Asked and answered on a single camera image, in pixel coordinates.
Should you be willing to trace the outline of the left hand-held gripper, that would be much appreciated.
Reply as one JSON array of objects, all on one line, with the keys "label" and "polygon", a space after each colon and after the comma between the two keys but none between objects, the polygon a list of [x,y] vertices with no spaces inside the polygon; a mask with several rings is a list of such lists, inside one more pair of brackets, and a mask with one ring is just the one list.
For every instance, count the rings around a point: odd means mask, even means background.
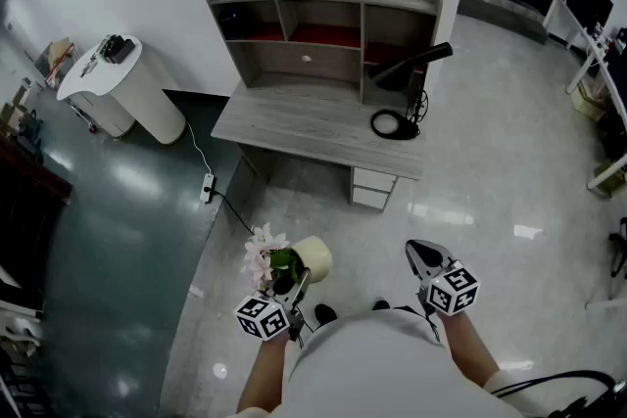
[{"label": "left hand-held gripper", "polygon": [[299,341],[302,329],[308,326],[300,303],[311,283],[311,275],[311,270],[306,268],[298,283],[283,294],[267,288],[246,296],[235,307],[235,318],[242,330],[264,342],[284,333],[291,341]]}]

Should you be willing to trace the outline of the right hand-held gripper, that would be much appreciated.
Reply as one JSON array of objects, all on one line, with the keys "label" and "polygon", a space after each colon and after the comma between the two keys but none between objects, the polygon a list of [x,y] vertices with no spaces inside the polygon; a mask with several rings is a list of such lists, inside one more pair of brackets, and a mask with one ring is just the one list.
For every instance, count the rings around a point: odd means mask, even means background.
[{"label": "right hand-held gripper", "polygon": [[439,244],[417,240],[406,242],[406,256],[412,273],[420,279],[418,298],[424,307],[453,316],[477,300],[480,280],[450,251]]}]

